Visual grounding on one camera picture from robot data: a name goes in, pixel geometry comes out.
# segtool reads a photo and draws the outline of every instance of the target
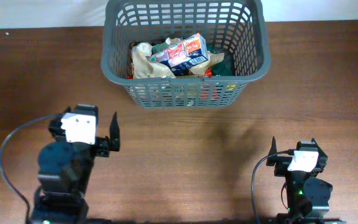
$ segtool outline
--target gray basket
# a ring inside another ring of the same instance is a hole
[[[135,42],[161,43],[199,32],[214,49],[234,57],[235,76],[128,80]],[[101,68],[144,108],[220,107],[236,100],[270,68],[260,0],[110,0],[106,6]]]

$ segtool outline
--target wood grain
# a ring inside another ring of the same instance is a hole
[[[219,110],[143,110],[101,72],[102,27],[0,30],[0,143],[16,126],[77,103],[98,105],[98,134],[114,111],[121,152],[97,159],[89,217],[144,222],[249,220],[250,175],[271,137],[279,149],[316,138],[333,184],[327,217],[358,223],[358,21],[268,23],[272,67]],[[4,161],[29,198],[47,123],[15,136]],[[285,212],[283,179],[261,167],[263,216]],[[19,223],[24,204],[0,178],[0,223]]]

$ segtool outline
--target wooden surface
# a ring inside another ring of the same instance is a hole
[[[358,21],[268,23],[272,67],[219,110],[143,110],[101,72],[102,27],[0,30],[0,143],[16,126],[77,103],[98,105],[98,135],[114,111],[121,152],[96,159],[89,217],[144,222],[252,218],[250,179],[272,136],[278,150],[316,138],[329,156],[328,218],[358,223]],[[5,165],[32,200],[47,123],[20,132]],[[285,212],[283,178],[262,166],[260,214]],[[25,206],[0,178],[0,223]]]

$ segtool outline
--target gray cable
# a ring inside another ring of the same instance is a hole
[[[254,192],[254,183],[255,183],[255,173],[256,173],[256,170],[258,169],[258,166],[263,163],[264,160],[266,160],[267,158],[269,157],[273,157],[273,156],[277,156],[277,155],[280,155],[280,154],[287,154],[289,151],[281,151],[281,152],[277,152],[275,154],[272,154],[272,155],[268,155],[268,156],[265,156],[263,157],[255,166],[254,168],[254,171],[252,172],[252,180],[251,180],[251,201],[252,201],[252,209],[254,210],[254,216],[255,216],[255,219],[256,219],[256,222],[258,224],[260,224],[260,220],[259,220],[259,217],[258,217],[258,213],[256,212],[256,206],[255,206],[255,192]]]
[[[3,152],[4,152],[4,149],[6,147],[6,144],[11,140],[11,138],[13,137],[13,135],[16,134],[16,132],[20,131],[21,129],[25,128],[25,127],[28,127],[30,126],[31,124],[34,124],[38,121],[41,121],[41,120],[45,120],[45,119],[52,119],[52,118],[55,118],[56,116],[58,116],[59,114],[51,114],[51,115],[47,115],[47,116],[43,116],[41,118],[37,118],[37,119],[34,119],[32,121],[29,121],[27,123],[24,123],[22,125],[20,125],[19,127],[17,127],[15,130],[13,130],[11,133],[9,133],[5,140],[2,142],[1,144],[1,147],[0,147],[0,173],[1,173],[1,177],[2,179],[5,181],[5,183],[8,185],[8,187],[10,189],[12,189],[25,203],[26,205],[26,211],[25,211],[25,220],[24,220],[24,223],[27,223],[28,219],[29,219],[29,213],[30,213],[30,203],[29,201],[26,199],[26,197],[19,191],[17,190],[12,182],[7,178],[6,174],[5,174],[5,171],[4,171],[4,167],[2,165],[2,155],[3,155]]]

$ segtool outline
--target black cable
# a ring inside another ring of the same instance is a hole
[[[51,115],[48,115],[48,116],[43,116],[41,118],[37,118],[37,119],[34,119],[32,121],[29,121],[27,123],[24,123],[22,125],[20,125],[19,127],[17,127],[15,130],[13,130],[11,133],[9,133],[5,140],[2,142],[1,144],[1,147],[0,147],[0,173],[1,173],[1,177],[2,179],[5,181],[5,183],[8,185],[8,187],[10,189],[12,189],[25,203],[26,205],[26,210],[25,210],[25,220],[24,220],[24,223],[27,223],[28,219],[29,219],[29,213],[30,213],[30,203],[28,201],[28,199],[19,191],[17,190],[12,182],[7,178],[6,174],[5,174],[5,171],[4,171],[4,166],[2,165],[2,156],[3,156],[3,152],[4,152],[4,149],[6,147],[6,144],[9,142],[9,140],[11,140],[11,138],[13,137],[13,135],[16,134],[16,132],[20,131],[21,129],[25,128],[25,127],[28,127],[30,126],[31,124],[34,124],[38,121],[41,121],[41,120],[45,120],[45,119],[52,119],[54,117],[58,116],[58,114],[51,114]]]
[[[283,187],[281,188],[281,202],[283,202],[283,205],[284,205],[285,209],[288,210],[288,207],[285,206],[284,200],[283,200],[283,191],[284,191],[284,188],[287,188],[287,183],[285,183],[285,182],[284,182],[284,184],[283,184]]]
[[[254,171],[252,172],[252,180],[251,180],[251,200],[252,200],[252,209],[254,209],[254,215],[255,215],[255,219],[256,219],[256,222],[258,224],[260,224],[260,220],[259,220],[259,217],[258,217],[258,213],[256,212],[256,206],[255,206],[255,193],[254,193],[254,183],[255,183],[255,173],[256,173],[256,170],[258,169],[258,166],[263,163],[264,160],[266,160],[267,158],[269,157],[273,157],[273,156],[277,156],[277,155],[280,155],[280,154],[288,154],[290,151],[287,150],[287,151],[282,151],[282,152],[277,152],[275,154],[272,154],[272,155],[268,155],[268,156],[265,156],[263,157],[255,166],[254,168]]]

